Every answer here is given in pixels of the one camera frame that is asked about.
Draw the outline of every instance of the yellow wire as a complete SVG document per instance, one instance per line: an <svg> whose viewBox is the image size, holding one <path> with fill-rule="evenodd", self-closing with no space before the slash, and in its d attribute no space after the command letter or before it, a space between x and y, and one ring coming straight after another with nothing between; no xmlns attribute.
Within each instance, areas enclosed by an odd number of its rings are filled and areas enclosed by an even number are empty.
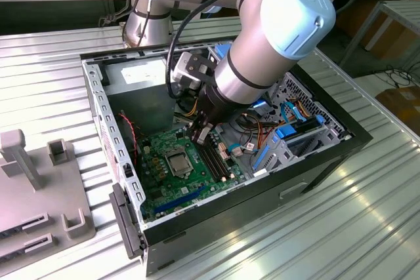
<svg viewBox="0 0 420 280"><path fill-rule="evenodd" d="M192 110L190 111L190 113L187 113L184 115L185 117L193 116L193 114L196 112L196 109L197 109L197 103L198 103L198 99L196 100L196 103L194 103L194 106Z"/></svg>
<svg viewBox="0 0 420 280"><path fill-rule="evenodd" d="M303 107L302 102L301 102L301 101L298 101L298 103L299 103L299 105L301 106L301 110L302 110L302 111L303 111L303 113L306 115L306 117L309 117L310 115L309 115L309 113L305 110L305 108Z"/></svg>

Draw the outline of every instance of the light blue joint cap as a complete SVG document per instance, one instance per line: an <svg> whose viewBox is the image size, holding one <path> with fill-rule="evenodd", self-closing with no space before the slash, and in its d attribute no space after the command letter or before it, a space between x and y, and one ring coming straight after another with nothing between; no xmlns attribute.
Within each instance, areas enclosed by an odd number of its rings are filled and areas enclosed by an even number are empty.
<svg viewBox="0 0 420 280"><path fill-rule="evenodd" d="M212 6L209 10L203 12L203 13L218 13L222 7L219 6Z"/></svg>
<svg viewBox="0 0 420 280"><path fill-rule="evenodd" d="M310 54L335 23L330 0L262 0L260 15L270 45L292 60Z"/></svg>

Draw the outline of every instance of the aluminum work surface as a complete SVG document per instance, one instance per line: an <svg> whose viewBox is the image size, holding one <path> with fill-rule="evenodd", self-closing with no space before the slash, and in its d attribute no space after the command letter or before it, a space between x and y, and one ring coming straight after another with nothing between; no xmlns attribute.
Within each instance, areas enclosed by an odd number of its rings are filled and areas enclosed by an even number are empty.
<svg viewBox="0 0 420 280"><path fill-rule="evenodd" d="M198 20L182 38L239 30L236 18ZM0 130L21 128L27 150L62 137L73 143L97 230L5 279L143 274L140 262L127 258L108 198L112 177L79 60L120 48L119 28L0 37ZM420 279L419 138L318 50L299 63L374 139L320 187L149 279Z"/></svg>

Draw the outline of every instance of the black ram slot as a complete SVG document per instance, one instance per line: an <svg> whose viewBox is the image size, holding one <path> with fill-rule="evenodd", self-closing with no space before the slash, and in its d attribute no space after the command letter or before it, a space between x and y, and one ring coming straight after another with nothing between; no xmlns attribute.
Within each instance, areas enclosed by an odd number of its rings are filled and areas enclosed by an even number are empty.
<svg viewBox="0 0 420 280"><path fill-rule="evenodd" d="M211 145L196 145L196 148L201 158L210 169L211 177L213 177L215 182L220 182L223 176L228 178L228 170L224 166L222 158Z"/></svg>
<svg viewBox="0 0 420 280"><path fill-rule="evenodd" d="M201 158L203 159L204 163L207 165L207 167L210 169L210 173L211 173L211 177L213 177L213 180L215 182L220 181L219 179L219 174L217 172L217 169L215 168L215 166L213 165L213 163L211 162L211 159L209 158L207 152L205 152L204 150L198 150Z"/></svg>

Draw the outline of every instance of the red wire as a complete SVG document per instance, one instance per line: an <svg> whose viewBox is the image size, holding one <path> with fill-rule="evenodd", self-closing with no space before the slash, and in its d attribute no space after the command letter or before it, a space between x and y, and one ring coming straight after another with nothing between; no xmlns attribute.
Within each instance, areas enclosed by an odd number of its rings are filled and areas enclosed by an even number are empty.
<svg viewBox="0 0 420 280"><path fill-rule="evenodd" d="M137 164L137 140L136 140L136 134L135 134L134 128L133 128L133 123L130 122L130 120L128 118L126 118L126 116L124 116L123 114L118 113L118 115L121 116L122 118L124 118L124 120L130 126L131 134L133 135L133 142L134 142L134 166L136 166L136 164Z"/></svg>

